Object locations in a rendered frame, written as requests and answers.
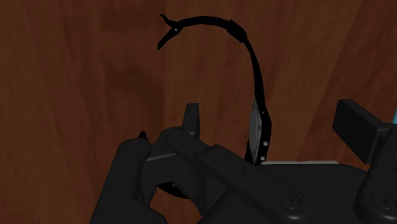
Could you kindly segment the black wristwatch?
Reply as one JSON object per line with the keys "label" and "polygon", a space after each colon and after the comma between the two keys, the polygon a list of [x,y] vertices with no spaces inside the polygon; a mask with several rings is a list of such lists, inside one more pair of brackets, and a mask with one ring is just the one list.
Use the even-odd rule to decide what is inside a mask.
{"label": "black wristwatch", "polygon": [[[272,122],[265,104],[265,92],[261,77],[260,65],[256,58],[245,30],[233,20],[219,17],[197,16],[179,21],[163,18],[170,26],[167,34],[158,42],[161,48],[168,40],[177,36],[185,27],[193,25],[213,25],[225,29],[237,41],[247,48],[253,67],[254,101],[249,121],[249,140],[246,146],[245,164],[241,160],[230,160],[227,151],[221,151],[220,159],[212,161],[211,165],[220,165],[223,172],[212,172],[208,180],[209,195],[221,192],[219,180],[227,180],[233,184],[244,185],[243,191],[248,192],[255,185],[258,174],[251,170],[254,165],[261,165],[266,160],[270,142]],[[166,145],[170,129],[161,131],[158,140],[151,145],[151,155],[143,167],[142,185],[145,203],[150,203],[157,188],[182,199],[192,199],[196,196],[196,172],[191,170],[184,160],[171,152]]]}

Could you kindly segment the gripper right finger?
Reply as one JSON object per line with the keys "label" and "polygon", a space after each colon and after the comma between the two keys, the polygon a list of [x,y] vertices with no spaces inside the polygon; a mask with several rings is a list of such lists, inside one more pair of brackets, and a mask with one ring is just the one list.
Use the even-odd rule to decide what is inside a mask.
{"label": "gripper right finger", "polygon": [[397,224],[397,124],[386,123],[352,99],[341,99],[333,131],[370,168],[354,201],[363,224]]}

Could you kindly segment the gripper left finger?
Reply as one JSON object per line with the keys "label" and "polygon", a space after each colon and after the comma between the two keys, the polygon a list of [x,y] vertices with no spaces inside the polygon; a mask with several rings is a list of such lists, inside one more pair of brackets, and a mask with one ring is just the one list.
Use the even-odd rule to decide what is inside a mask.
{"label": "gripper left finger", "polygon": [[199,139],[199,107],[182,126],[122,142],[89,224],[167,224],[150,207],[159,184],[173,182],[202,215],[198,224],[309,224],[308,200],[230,150]]}

